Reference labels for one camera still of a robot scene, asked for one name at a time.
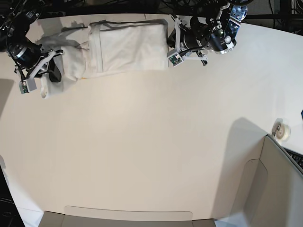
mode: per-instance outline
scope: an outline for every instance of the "robotic arm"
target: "robotic arm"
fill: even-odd
[[[198,17],[192,17],[190,27],[187,27],[179,17],[174,16],[175,30],[168,37],[168,45],[174,49],[167,55],[173,66],[184,60],[200,60],[205,66],[206,52],[225,54],[235,48],[235,37],[241,21],[247,15],[247,6],[245,3],[232,5],[229,0],[220,0],[218,4],[217,15],[206,18],[206,24],[199,22]],[[197,54],[196,57],[191,56],[193,52]]]
[[[52,82],[61,81],[61,73],[53,58],[63,54],[62,50],[44,52],[41,45],[36,45],[26,38],[29,26],[42,13],[45,2],[43,0],[13,0],[2,3],[0,11],[0,51],[7,51],[15,62],[15,73],[20,77],[20,91],[22,94],[36,89],[34,78],[41,78],[49,74]]]

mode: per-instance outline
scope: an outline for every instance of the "white table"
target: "white table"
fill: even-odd
[[[61,23],[153,18],[167,19],[173,29],[164,15]],[[42,28],[59,32],[58,22],[38,21],[28,37],[39,39]],[[21,95],[13,61],[1,54],[0,77],[16,82],[0,119],[0,155],[16,205],[37,217],[44,210],[64,213],[65,206],[228,216],[243,167],[259,158],[260,140],[276,118],[292,127],[285,146],[303,153],[302,41],[243,25],[235,50],[209,54],[206,67],[187,61],[163,72],[81,80],[48,100],[38,90]]]

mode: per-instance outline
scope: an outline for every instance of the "white towel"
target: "white towel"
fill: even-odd
[[[62,73],[62,81],[52,83],[47,76],[42,76],[42,98],[62,93],[82,78],[168,68],[167,28],[163,24],[101,21],[91,24],[89,29],[87,42],[83,39],[83,34],[88,33],[87,28],[76,30],[77,35],[66,36],[63,32],[40,41],[49,49],[64,51],[62,57],[55,58]],[[76,40],[77,36],[81,37],[79,42]]]

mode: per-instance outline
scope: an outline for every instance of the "folded cloth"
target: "folded cloth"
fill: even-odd
[[[55,58],[55,63],[62,74],[62,81],[52,83],[48,76],[42,76],[42,98],[62,93],[82,78],[168,68],[165,24],[155,21],[132,23],[101,21],[91,24],[88,29],[72,32],[69,30],[40,40],[39,43],[48,49],[64,51],[62,57]],[[87,40],[83,39],[85,36],[83,34],[88,34]],[[79,42],[76,40],[77,36],[81,37]]]

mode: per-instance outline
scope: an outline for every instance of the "keyboard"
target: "keyboard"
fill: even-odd
[[[287,153],[290,155],[290,157],[293,158],[293,160],[298,163],[298,165],[303,169],[303,155],[300,155],[298,153],[293,152],[292,150],[284,148]]]

